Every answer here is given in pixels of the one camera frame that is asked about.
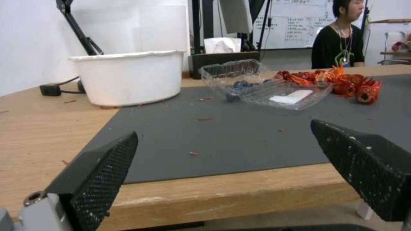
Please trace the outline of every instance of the black lamp arm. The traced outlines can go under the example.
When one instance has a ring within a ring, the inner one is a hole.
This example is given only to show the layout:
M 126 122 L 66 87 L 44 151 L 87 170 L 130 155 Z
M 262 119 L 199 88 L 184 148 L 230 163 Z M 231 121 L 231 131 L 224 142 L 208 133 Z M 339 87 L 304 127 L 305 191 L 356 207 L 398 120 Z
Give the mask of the black lamp arm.
M 56 0 L 57 8 L 66 18 L 67 22 L 69 23 L 70 27 L 74 31 L 75 35 L 77 36 L 78 40 L 80 41 L 81 45 L 88 55 L 97 55 L 95 50 L 97 50 L 97 52 L 101 55 L 104 54 L 103 51 L 97 46 L 97 44 L 91 40 L 90 37 L 84 35 L 80 26 L 77 24 L 76 20 L 71 14 L 70 5 L 72 4 L 72 2 L 73 0 Z

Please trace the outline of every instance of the black hair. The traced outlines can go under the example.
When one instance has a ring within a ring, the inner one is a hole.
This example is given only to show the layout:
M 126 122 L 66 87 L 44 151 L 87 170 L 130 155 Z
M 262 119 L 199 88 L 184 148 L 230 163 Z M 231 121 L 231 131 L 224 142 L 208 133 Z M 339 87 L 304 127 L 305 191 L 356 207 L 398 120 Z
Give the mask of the black hair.
M 339 8 L 344 7 L 345 11 L 348 12 L 348 6 L 351 0 L 334 0 L 332 3 L 332 12 L 336 18 L 339 17 Z

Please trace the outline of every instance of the red crayfish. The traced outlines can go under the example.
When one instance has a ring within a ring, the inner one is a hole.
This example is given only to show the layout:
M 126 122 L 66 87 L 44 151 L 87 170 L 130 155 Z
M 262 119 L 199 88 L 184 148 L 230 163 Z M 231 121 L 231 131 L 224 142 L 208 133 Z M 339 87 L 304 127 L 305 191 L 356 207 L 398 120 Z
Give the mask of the red crayfish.
M 294 82 L 300 86 L 314 85 L 318 82 L 333 83 L 332 92 L 344 97 L 355 96 L 361 104 L 372 104 L 378 99 L 381 81 L 368 79 L 360 74 L 344 74 L 344 68 L 332 67 L 332 69 L 316 70 L 315 72 L 290 73 L 288 71 L 277 72 L 274 78 L 282 77 L 285 81 Z

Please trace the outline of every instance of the whiteboard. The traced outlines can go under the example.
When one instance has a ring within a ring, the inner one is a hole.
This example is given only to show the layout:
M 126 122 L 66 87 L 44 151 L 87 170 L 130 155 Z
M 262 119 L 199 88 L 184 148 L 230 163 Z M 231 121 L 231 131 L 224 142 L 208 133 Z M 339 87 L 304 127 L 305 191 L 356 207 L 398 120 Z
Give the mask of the whiteboard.
M 318 32 L 335 21 L 332 13 L 333 0 L 272 0 L 268 10 L 266 29 L 261 49 L 292 49 L 312 47 Z M 257 47 L 263 27 L 267 1 L 264 2 L 253 25 L 253 44 Z M 362 15 L 353 22 L 358 28 Z M 272 26 L 268 28 L 268 18 Z

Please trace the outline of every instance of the plastic container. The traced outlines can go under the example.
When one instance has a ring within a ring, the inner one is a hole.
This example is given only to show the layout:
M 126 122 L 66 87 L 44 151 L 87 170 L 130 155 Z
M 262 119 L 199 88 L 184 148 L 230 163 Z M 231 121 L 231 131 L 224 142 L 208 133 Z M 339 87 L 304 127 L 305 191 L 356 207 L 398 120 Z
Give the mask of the plastic container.
M 213 90 L 232 102 L 237 99 L 245 102 L 273 106 L 277 108 L 301 110 L 321 101 L 332 90 L 331 83 L 318 83 L 310 86 L 299 86 L 276 78 L 275 72 L 268 70 L 257 60 L 240 60 L 202 67 L 199 72 L 202 79 Z M 238 86 L 246 81 L 248 86 Z M 287 98 L 299 90 L 310 90 L 308 96 L 298 102 L 276 102 L 272 97 Z
M 182 51 L 70 57 L 91 103 L 146 104 L 180 93 Z

